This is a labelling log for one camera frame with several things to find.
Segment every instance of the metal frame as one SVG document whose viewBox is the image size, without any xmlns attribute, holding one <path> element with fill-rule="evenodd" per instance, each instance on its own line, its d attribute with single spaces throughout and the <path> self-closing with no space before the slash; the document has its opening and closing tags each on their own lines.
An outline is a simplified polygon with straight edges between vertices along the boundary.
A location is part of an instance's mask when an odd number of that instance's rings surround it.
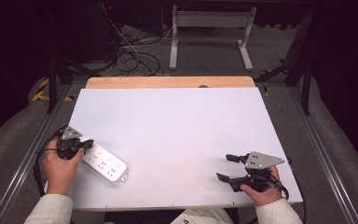
<svg viewBox="0 0 358 224">
<path fill-rule="evenodd" d="M 341 177 L 339 177 L 336 168 L 330 160 L 330 157 L 327 154 L 326 148 L 322 143 L 319 134 L 317 133 L 315 127 L 313 126 L 312 120 L 310 116 L 308 116 L 304 110 L 303 105 L 301 103 L 298 92 L 295 87 L 288 87 L 289 93 L 292 96 L 293 100 L 296 103 L 299 113 L 308 128 L 310 133 L 310 140 L 313 144 L 313 148 L 315 150 L 315 154 L 319 159 L 319 162 L 324 169 L 324 173 L 327 177 L 327 180 L 336 195 L 339 206 L 341 207 L 342 213 L 344 217 L 347 219 L 348 223 L 358 223 L 358 214 L 356 209 L 354 208 L 350 196 L 348 192 L 345 190 L 345 187 L 342 183 Z"/>
<path fill-rule="evenodd" d="M 246 43 L 251 33 L 255 19 L 256 7 L 250 12 L 203 12 L 203 11 L 178 11 L 173 6 L 172 11 L 172 44 L 170 69 L 175 70 L 177 65 L 177 54 L 179 40 L 177 38 L 178 27 L 245 27 L 242 40 L 238 40 L 243 63 L 247 71 L 253 71 L 253 66 L 246 49 Z"/>
</svg>

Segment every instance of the wrist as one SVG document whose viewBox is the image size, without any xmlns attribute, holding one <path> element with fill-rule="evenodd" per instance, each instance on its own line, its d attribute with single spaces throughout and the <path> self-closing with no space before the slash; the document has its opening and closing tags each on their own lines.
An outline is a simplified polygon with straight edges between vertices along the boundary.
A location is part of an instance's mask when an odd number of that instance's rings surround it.
<svg viewBox="0 0 358 224">
<path fill-rule="evenodd" d="M 46 194 L 61 194 L 66 196 L 68 194 L 68 190 L 68 188 L 61 186 L 48 186 Z"/>
</svg>

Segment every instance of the finger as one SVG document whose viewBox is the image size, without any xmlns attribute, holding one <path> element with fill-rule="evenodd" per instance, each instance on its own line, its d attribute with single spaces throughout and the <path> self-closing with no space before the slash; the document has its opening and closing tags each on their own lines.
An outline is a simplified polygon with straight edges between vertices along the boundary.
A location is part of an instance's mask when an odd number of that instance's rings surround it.
<svg viewBox="0 0 358 224">
<path fill-rule="evenodd" d="M 258 192 L 247 185 L 241 185 L 240 189 L 245 192 L 249 197 L 255 196 Z"/>
<path fill-rule="evenodd" d="M 84 149 L 81 148 L 81 149 L 78 150 L 76 155 L 71 159 L 71 161 L 74 161 L 76 163 L 80 163 L 81 160 L 83 159 L 83 156 L 84 156 Z"/>
<path fill-rule="evenodd" d="M 271 166 L 268 168 L 269 172 L 271 173 L 272 176 L 274 176 L 276 178 L 276 180 L 280 180 L 279 178 L 279 173 L 278 173 L 278 169 L 276 166 Z"/>
<path fill-rule="evenodd" d="M 48 148 L 57 149 L 57 139 L 53 139 L 48 142 Z"/>
</svg>

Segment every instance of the power strip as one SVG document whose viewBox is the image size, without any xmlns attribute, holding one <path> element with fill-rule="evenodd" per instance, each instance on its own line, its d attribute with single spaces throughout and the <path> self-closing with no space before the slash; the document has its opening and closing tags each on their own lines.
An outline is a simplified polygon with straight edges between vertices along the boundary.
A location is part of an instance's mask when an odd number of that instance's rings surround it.
<svg viewBox="0 0 358 224">
<path fill-rule="evenodd" d="M 127 180 L 127 164 L 95 142 L 92 145 L 92 148 L 87 150 L 86 155 L 83 157 L 83 161 L 113 182 L 114 185 Z"/>
</svg>

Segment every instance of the white board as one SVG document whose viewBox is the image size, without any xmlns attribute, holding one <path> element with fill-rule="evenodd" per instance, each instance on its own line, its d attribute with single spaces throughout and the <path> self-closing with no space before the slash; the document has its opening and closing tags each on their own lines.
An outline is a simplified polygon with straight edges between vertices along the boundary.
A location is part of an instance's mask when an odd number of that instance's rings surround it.
<svg viewBox="0 0 358 224">
<path fill-rule="evenodd" d="M 258 88 L 85 89 L 70 126 L 126 162 L 116 186 L 80 163 L 69 196 L 93 211 L 253 205 L 216 173 L 246 175 L 226 154 L 257 151 L 287 161 Z M 289 165 L 277 166 L 302 202 Z"/>
</svg>

